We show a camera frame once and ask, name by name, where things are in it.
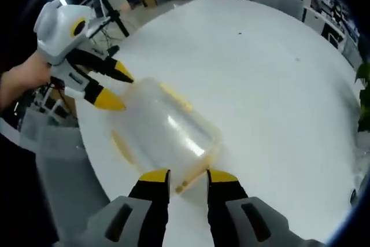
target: black cable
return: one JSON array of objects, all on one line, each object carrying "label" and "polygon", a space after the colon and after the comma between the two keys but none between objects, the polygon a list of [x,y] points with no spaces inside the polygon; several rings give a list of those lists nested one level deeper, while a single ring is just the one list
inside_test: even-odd
[{"label": "black cable", "polygon": [[108,33],[107,33],[107,36],[108,36],[108,39],[110,39],[110,40],[122,40],[122,39],[119,39],[119,38],[114,38],[114,37],[110,36]]},{"label": "black cable", "polygon": [[45,97],[47,91],[51,88],[51,82],[43,86],[42,95]]},{"label": "black cable", "polygon": [[104,38],[106,40],[107,48],[110,48],[110,43],[109,43],[109,40],[108,40],[108,34],[107,34],[107,32],[104,29],[101,29],[101,31],[104,34]]}]

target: metal stand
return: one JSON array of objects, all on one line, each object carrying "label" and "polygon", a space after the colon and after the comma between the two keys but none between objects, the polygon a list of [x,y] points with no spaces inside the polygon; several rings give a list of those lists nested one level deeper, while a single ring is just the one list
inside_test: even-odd
[{"label": "metal stand", "polygon": [[108,11],[108,16],[110,16],[110,20],[114,21],[118,25],[119,29],[121,30],[123,35],[125,35],[125,37],[128,37],[130,33],[128,33],[127,29],[125,28],[122,21],[120,20],[120,13],[117,10],[113,9],[113,7],[111,6],[108,0],[102,0],[102,2]]}]

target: cable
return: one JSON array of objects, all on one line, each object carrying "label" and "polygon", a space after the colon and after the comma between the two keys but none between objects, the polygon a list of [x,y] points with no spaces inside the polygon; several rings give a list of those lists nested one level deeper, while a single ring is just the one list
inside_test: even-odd
[{"label": "cable", "polygon": [[47,93],[47,91],[51,88],[51,82],[50,83],[48,83],[47,85],[44,85],[43,87],[42,87],[42,96],[43,97],[45,97],[45,95],[46,95],[46,93]]},{"label": "cable", "polygon": [[108,34],[107,34],[107,32],[104,29],[102,29],[101,31],[104,34],[104,37],[105,37],[105,40],[106,40],[106,44],[107,44],[107,48],[110,48],[110,43],[109,43],[109,40],[108,40]]},{"label": "cable", "polygon": [[107,31],[106,29],[104,29],[104,32],[103,32],[103,33],[104,33],[104,34],[105,34],[105,36],[106,36],[108,39],[110,39],[110,40],[122,40],[122,39],[114,38],[114,37],[110,36],[110,35],[108,34],[108,31]]},{"label": "cable", "polygon": [[67,104],[67,101],[65,100],[65,97],[62,95],[62,92],[60,92],[60,89],[58,89],[58,93],[59,93],[60,98],[63,100],[65,107],[68,109],[69,114],[70,114],[73,118],[77,119],[77,117],[76,117],[75,115],[73,115],[72,109],[71,109],[71,107]]}]

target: desk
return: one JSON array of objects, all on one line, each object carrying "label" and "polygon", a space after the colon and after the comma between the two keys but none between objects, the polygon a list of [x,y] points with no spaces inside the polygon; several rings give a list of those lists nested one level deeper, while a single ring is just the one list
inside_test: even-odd
[{"label": "desk", "polygon": [[346,35],[336,26],[328,16],[323,15],[310,7],[305,7],[302,21],[314,29],[321,36],[329,40],[331,34],[338,42],[339,52],[343,52],[346,44]]},{"label": "desk", "polygon": [[325,11],[322,11],[321,15],[325,17],[328,20],[328,22],[331,23],[332,26],[334,26],[340,32],[341,35],[344,36],[344,27],[341,22],[338,24],[336,21],[332,19],[332,16],[330,16],[330,14],[326,13]]},{"label": "desk", "polygon": [[[284,214],[293,232],[326,241],[342,223],[362,87],[322,36],[255,2],[194,0],[144,25],[116,58],[137,79],[168,84],[218,127],[225,147],[214,167]],[[127,86],[94,77],[117,93]],[[110,200],[127,195],[139,174],[110,141],[112,112],[76,105],[102,188]],[[214,246],[205,177],[168,209],[163,246]]]}]

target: gray gripper base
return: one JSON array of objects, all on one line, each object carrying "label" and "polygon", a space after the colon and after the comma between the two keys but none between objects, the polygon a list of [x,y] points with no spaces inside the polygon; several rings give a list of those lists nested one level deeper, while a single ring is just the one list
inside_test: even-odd
[{"label": "gray gripper base", "polygon": [[[288,220],[259,198],[252,197],[228,201],[226,202],[226,206],[235,223],[240,247],[325,246],[315,240],[303,240],[294,234],[289,230]],[[268,230],[268,235],[263,239],[257,238],[253,228],[256,225],[261,227],[260,222],[264,222],[266,226],[265,230]]]},{"label": "gray gripper base", "polygon": [[36,166],[60,241],[80,236],[88,219],[109,204],[78,128],[47,126]]},{"label": "gray gripper base", "polygon": [[90,218],[87,230],[57,247],[137,247],[151,201],[118,197]]}]

